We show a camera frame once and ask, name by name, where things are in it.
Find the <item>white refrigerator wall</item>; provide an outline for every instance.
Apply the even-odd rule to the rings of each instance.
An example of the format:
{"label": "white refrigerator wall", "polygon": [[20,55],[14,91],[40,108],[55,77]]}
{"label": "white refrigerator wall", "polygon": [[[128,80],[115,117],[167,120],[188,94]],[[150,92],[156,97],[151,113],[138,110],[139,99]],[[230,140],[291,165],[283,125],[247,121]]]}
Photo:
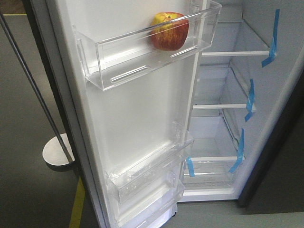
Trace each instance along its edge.
{"label": "white refrigerator wall", "polygon": [[304,3],[290,1],[243,1],[243,17],[270,46],[275,10],[280,9],[277,56],[261,67],[265,57],[234,57],[238,69],[255,82],[256,113],[244,125],[245,156],[234,187],[241,193],[270,133],[295,86],[304,65]]}

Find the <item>white shelf edge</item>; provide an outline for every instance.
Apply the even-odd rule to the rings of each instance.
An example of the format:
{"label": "white shelf edge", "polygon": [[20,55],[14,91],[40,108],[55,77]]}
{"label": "white shelf edge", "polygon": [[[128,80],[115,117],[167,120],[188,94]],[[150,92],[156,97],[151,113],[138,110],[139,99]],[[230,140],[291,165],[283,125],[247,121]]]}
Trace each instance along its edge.
{"label": "white shelf edge", "polygon": [[223,109],[223,108],[246,108],[246,104],[204,104],[204,105],[193,105],[194,110],[204,109]]}
{"label": "white shelf edge", "polygon": [[231,195],[231,199],[233,200],[234,196],[234,188],[220,188],[217,189],[205,189],[205,190],[190,190],[185,189],[183,198],[181,198],[180,202],[187,201],[201,201],[201,200],[221,200],[221,197],[225,197],[226,195]]}
{"label": "white shelf edge", "polygon": [[203,57],[222,56],[268,56],[269,51],[223,51],[223,52],[202,52]]}
{"label": "white shelf edge", "polygon": [[201,162],[217,162],[217,161],[236,161],[237,156],[223,156],[223,157],[191,157],[192,161],[201,161]]}

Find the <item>yellow floor line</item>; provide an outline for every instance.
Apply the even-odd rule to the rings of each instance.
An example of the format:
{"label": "yellow floor line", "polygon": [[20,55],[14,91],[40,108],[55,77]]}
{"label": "yellow floor line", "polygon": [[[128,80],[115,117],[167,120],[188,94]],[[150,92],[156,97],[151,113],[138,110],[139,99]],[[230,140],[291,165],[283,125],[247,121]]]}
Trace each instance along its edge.
{"label": "yellow floor line", "polygon": [[4,16],[26,16],[26,13],[10,13],[10,14],[3,14]]}
{"label": "yellow floor line", "polygon": [[69,228],[79,228],[85,200],[85,188],[79,177]]}

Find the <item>open refrigerator door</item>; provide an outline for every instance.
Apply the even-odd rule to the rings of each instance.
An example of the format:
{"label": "open refrigerator door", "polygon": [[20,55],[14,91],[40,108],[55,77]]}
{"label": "open refrigerator door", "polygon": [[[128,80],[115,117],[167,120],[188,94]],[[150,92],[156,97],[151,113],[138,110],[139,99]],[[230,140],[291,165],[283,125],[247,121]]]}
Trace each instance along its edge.
{"label": "open refrigerator door", "polygon": [[[201,51],[221,5],[211,0],[47,1],[99,200],[109,227],[159,227],[177,210]],[[189,31],[175,51],[156,49],[158,12],[179,12]]]}

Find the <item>refrigerator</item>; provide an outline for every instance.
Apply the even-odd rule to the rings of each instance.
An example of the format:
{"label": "refrigerator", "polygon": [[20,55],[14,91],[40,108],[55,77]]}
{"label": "refrigerator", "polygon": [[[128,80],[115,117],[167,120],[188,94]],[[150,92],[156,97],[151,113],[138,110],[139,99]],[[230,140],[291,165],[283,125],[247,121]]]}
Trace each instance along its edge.
{"label": "refrigerator", "polygon": [[[25,3],[103,228],[158,228],[177,202],[237,200],[304,65],[300,0]],[[189,25],[152,43],[159,12]]]}

